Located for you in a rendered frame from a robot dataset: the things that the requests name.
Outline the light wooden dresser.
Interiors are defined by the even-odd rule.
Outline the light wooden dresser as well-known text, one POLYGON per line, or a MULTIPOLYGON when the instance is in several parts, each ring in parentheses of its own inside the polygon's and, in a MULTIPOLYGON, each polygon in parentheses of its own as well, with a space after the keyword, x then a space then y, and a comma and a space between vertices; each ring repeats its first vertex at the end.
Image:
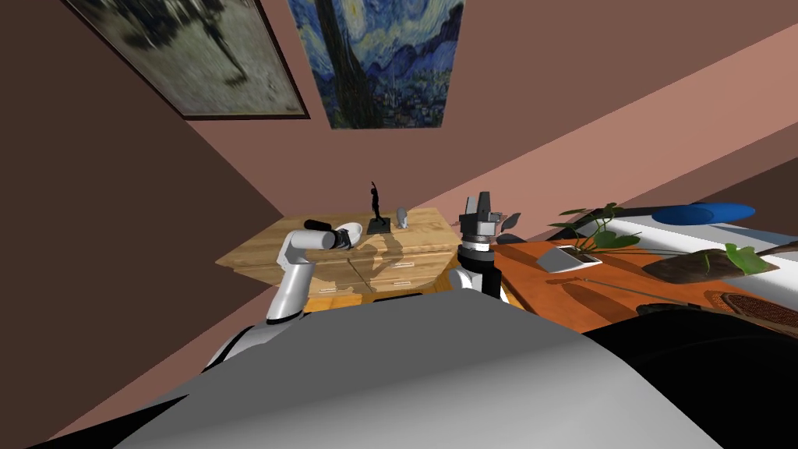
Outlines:
MULTIPOLYGON (((279 285, 277 264, 287 234, 300 229, 306 215, 284 217, 246 240, 217 263, 238 274, 279 285)), ((309 250, 316 262, 306 311, 356 306, 375 299, 433 290, 455 261, 460 239, 436 209, 410 209, 408 227, 387 234, 364 234, 351 250, 309 250)))

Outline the blue starry night painting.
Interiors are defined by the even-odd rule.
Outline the blue starry night painting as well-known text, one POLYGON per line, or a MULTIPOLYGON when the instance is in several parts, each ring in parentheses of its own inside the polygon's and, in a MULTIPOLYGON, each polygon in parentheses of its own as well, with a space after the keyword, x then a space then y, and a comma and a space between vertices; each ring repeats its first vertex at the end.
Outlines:
POLYGON ((465 0, 287 0, 332 129, 443 124, 465 0))

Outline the grey open laptop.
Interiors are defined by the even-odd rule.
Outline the grey open laptop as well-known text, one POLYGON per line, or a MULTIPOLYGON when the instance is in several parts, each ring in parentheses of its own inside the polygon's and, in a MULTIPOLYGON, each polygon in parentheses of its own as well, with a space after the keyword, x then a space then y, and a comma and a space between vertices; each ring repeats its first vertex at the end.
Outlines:
POLYGON ((556 246, 548 249, 538 259, 537 264, 550 274, 561 274, 602 264, 602 261, 588 254, 581 254, 574 246, 556 246))

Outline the black figure statuette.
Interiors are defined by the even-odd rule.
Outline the black figure statuette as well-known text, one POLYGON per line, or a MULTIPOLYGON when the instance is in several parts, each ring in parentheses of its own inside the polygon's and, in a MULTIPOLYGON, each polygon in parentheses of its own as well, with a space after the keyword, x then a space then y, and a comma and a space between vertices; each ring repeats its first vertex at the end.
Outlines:
POLYGON ((371 182, 372 188, 370 189, 370 193, 372 195, 372 202, 371 208, 374 214, 374 217, 370 219, 367 234, 368 235, 378 235, 378 234, 389 234, 390 233, 390 219, 382 217, 380 214, 380 198, 378 189, 376 188, 376 184, 371 182))

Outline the blue round cushion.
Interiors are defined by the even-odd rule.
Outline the blue round cushion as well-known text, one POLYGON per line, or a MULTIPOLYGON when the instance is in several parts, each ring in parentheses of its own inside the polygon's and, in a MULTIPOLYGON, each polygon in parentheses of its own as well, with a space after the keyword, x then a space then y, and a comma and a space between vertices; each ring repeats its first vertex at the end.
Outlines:
POLYGON ((754 216, 756 210, 741 203, 692 203, 665 207, 651 219, 673 226, 715 225, 740 221, 754 216))

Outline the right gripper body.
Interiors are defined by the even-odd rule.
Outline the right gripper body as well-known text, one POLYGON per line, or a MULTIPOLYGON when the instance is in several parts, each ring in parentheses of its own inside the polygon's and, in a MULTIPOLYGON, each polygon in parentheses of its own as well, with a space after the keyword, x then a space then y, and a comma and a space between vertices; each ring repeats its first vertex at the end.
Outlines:
POLYGON ((501 213, 476 212, 459 216, 460 230, 464 237, 493 237, 497 233, 497 225, 501 213))

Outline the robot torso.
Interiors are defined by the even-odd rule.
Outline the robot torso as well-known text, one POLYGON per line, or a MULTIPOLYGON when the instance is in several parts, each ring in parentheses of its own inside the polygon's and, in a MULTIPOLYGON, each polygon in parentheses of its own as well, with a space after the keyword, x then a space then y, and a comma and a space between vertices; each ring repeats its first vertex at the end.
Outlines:
POLYGON ((314 313, 117 449, 721 449, 587 336, 473 290, 314 313))

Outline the orange wooden desk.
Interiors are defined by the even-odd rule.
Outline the orange wooden desk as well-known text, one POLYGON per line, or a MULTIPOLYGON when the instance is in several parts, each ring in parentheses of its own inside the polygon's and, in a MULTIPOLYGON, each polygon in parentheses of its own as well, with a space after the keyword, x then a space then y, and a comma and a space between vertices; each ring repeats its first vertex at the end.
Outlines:
POLYGON ((662 282, 643 271, 644 265, 659 260, 645 251, 600 255, 601 263, 594 267, 548 274, 537 261, 558 245, 556 240, 539 240, 493 249, 504 284, 526 310, 579 333, 635 317, 640 304, 677 300, 725 309, 719 299, 723 293, 754 295, 724 281, 662 282))

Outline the green plant in brown pot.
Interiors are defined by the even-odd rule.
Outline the green plant in brown pot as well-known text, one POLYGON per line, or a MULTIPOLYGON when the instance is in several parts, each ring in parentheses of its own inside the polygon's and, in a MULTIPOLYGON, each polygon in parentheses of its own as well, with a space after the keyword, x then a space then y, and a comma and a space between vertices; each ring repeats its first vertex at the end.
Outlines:
MULTIPOLYGON (((633 247, 641 242, 636 234, 622 235, 609 230, 609 224, 620 217, 623 208, 617 203, 607 203, 602 209, 588 213, 585 209, 567 210, 562 215, 584 214, 583 219, 596 225, 595 230, 584 238, 577 238, 572 245, 581 254, 597 255, 639 255, 641 249, 633 247)), ((642 267, 653 278, 674 285, 687 285, 708 281, 721 281, 763 274, 776 270, 778 266, 764 260, 765 256, 779 253, 798 252, 798 240, 755 251, 751 246, 739 247, 727 243, 721 249, 703 249, 684 252, 674 249, 648 249, 648 253, 663 256, 642 267)))

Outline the dark-framed grey picture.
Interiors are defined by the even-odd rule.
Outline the dark-framed grey picture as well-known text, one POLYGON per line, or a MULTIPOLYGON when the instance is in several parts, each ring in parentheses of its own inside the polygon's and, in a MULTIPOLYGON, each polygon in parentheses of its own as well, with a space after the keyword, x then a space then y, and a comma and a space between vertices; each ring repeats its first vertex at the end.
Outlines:
POLYGON ((182 118, 306 119, 260 0, 62 0, 182 118))

